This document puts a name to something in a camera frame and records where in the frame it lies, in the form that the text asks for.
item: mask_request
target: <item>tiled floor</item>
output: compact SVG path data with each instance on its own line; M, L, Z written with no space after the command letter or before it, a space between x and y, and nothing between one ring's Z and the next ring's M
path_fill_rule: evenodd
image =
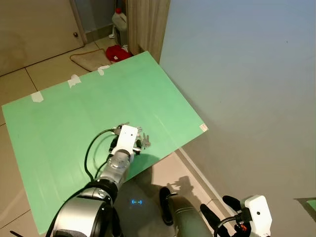
M114 40L104 38L85 47L47 59L0 77L0 106L57 83L70 79L72 74L87 71L69 59L73 53L84 53L114 45ZM27 201L22 179L16 164L5 121L0 111L0 236L13 237L15 231L24 237L36 237L36 226ZM162 186L185 196L196 209L206 203L222 217L198 181L172 153L154 166L126 182L119 192L115 206L127 237L174 236L160 218L158 192ZM131 206L131 199L141 199L143 205Z

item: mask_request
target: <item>red cloth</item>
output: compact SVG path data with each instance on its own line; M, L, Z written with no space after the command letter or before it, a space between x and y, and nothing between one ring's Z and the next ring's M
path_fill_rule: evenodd
M119 62L121 60L124 60L132 56L130 53L122 49L119 45L108 47L107 50L105 51L105 55L110 61L113 61L113 62Z

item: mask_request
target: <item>beige rug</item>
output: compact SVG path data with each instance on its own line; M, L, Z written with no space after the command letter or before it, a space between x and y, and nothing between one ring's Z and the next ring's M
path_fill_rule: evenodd
M112 64L102 48L92 52L73 54L69 58L90 72L96 71L98 67Z

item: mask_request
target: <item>wooden door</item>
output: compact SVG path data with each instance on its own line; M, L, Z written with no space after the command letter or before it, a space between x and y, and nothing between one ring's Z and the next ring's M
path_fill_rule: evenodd
M0 1L0 75L81 46L69 0Z
M127 0L128 47L149 51L159 63L170 0Z

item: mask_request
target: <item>green board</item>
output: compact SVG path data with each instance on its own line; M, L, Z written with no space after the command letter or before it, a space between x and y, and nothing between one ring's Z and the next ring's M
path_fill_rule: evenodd
M148 52L2 107L39 233L62 203L89 178L83 159L92 138L120 123L141 126L151 146L136 156L129 178L203 133L201 118ZM113 136L93 145L88 168L105 161Z

